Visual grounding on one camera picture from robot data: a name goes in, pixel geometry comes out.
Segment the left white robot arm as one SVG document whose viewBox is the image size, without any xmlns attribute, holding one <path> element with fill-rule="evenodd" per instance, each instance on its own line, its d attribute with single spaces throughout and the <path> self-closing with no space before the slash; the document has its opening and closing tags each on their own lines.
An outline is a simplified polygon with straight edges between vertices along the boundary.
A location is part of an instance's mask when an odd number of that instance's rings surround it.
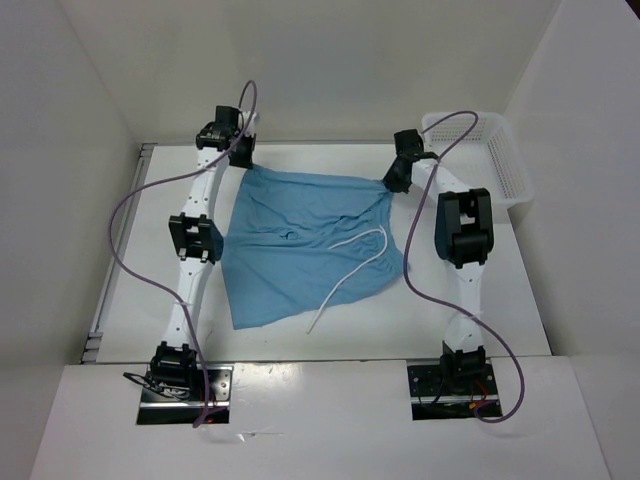
<svg viewBox="0 0 640 480">
<path fill-rule="evenodd" d="M 147 374 L 151 387 L 166 396 L 185 400 L 201 389 L 197 325 L 206 283 L 224 248 L 223 236 L 214 222 L 216 199 L 228 166 L 253 167 L 256 119 L 253 109 L 216 108 L 214 120 L 195 138 L 197 174 L 188 198 L 180 213 L 168 221 L 179 260 L 179 298 Z"/>
</svg>

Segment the light blue shorts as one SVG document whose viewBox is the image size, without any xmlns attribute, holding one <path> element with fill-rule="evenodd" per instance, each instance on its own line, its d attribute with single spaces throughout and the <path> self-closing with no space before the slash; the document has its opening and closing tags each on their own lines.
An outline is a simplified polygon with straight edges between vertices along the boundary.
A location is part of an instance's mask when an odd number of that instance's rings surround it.
<svg viewBox="0 0 640 480">
<path fill-rule="evenodd" d="M 401 275 L 392 193 L 359 177 L 255 167 L 243 176 L 222 273 L 236 330 L 374 296 Z"/>
</svg>

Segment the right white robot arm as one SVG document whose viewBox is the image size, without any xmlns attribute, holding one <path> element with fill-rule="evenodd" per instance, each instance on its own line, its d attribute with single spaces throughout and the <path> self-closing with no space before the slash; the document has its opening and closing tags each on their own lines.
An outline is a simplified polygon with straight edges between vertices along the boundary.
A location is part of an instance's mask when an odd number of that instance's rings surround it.
<svg viewBox="0 0 640 480">
<path fill-rule="evenodd" d="M 494 247 L 492 201 L 485 188 L 473 188 L 439 165 L 415 129 L 394 134 L 396 157 L 383 177 L 393 193 L 416 185 L 436 203 L 434 246 L 447 272 L 447 297 L 434 302 L 453 311 L 442 340 L 438 378 L 460 393 L 484 378 L 487 355 L 481 314 L 481 280 Z"/>
</svg>

